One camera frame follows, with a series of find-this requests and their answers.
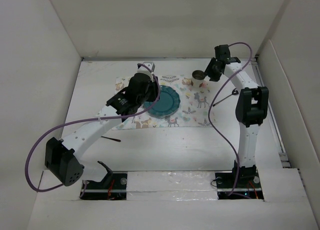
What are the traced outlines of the patterned paper cup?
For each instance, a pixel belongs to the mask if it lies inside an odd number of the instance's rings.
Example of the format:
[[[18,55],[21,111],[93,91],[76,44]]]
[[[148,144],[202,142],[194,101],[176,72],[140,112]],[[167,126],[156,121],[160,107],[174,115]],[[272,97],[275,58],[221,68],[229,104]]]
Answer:
[[[194,88],[201,88],[205,82],[206,74],[201,70],[195,70],[191,74],[191,85]]]

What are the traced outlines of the black metal spoon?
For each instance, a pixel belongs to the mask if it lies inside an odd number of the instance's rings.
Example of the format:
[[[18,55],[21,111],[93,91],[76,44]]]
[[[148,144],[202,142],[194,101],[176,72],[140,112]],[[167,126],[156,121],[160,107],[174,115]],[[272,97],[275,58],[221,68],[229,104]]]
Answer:
[[[229,94],[229,95],[226,96],[225,98],[219,100],[218,102],[214,103],[212,106],[215,107],[215,106],[217,106],[218,104],[220,104],[221,102],[223,102],[223,101],[225,101],[226,99],[228,99],[229,97],[231,97],[231,96],[237,96],[237,95],[239,95],[239,92],[238,92],[237,89],[234,89],[234,90],[231,92],[231,94]]]

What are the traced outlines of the teal scalloped ceramic plate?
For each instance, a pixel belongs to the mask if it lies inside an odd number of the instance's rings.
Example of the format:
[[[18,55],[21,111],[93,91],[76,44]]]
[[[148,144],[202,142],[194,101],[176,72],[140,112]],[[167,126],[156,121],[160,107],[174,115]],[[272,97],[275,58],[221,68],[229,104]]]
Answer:
[[[180,107],[180,95],[171,87],[161,85],[160,97],[147,113],[155,118],[164,118],[173,115]]]

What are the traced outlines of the dark metal fork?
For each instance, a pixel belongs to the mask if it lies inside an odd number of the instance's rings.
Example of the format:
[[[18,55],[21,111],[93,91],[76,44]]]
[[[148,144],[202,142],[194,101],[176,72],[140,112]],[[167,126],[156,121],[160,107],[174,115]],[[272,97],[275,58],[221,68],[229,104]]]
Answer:
[[[112,140],[112,141],[116,141],[116,142],[121,142],[120,139],[110,138],[110,137],[106,137],[106,136],[101,136],[101,138]]]

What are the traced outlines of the animal print cloth placemat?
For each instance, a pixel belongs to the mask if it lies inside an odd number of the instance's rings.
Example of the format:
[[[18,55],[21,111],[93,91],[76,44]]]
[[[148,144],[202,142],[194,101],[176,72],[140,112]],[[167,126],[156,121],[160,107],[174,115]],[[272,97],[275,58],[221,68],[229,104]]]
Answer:
[[[196,88],[184,75],[163,75],[159,84],[160,98],[152,109],[126,119],[112,129],[211,126],[208,110],[215,94],[209,82],[205,81]]]

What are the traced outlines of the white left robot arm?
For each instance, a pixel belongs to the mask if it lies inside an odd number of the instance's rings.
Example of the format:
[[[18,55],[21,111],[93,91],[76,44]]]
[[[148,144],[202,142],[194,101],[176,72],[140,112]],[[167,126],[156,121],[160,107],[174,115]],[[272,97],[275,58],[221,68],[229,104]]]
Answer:
[[[137,115],[145,102],[155,102],[160,97],[160,87],[154,75],[155,64],[137,65],[136,74],[127,87],[106,102],[96,117],[87,121],[73,133],[46,143],[45,166],[68,187],[79,180],[95,182],[100,188],[111,184],[112,170],[102,161],[89,164],[81,160],[89,147],[113,127]]]

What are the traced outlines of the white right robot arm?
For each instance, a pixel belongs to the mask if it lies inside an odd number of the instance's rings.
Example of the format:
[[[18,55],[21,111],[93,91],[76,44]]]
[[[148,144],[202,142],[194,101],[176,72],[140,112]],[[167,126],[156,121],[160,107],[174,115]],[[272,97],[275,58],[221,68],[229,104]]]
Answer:
[[[238,152],[231,174],[231,181],[237,187],[243,187],[256,174],[256,145],[260,126],[268,113],[269,90],[259,86],[246,72],[248,65],[241,64],[237,57],[232,57],[230,45],[218,45],[204,73],[209,81],[218,82],[222,75],[227,77],[223,84],[231,82],[239,92],[235,108],[235,117],[239,122],[240,137]]]

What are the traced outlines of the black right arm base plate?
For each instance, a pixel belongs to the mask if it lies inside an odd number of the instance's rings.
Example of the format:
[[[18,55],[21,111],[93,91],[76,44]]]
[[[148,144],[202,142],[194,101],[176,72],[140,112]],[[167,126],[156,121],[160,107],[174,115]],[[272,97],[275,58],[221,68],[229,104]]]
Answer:
[[[233,193],[229,195],[234,182],[232,172],[222,171],[214,173],[210,184],[216,188],[219,200],[264,199],[258,172],[254,177],[238,180]]]

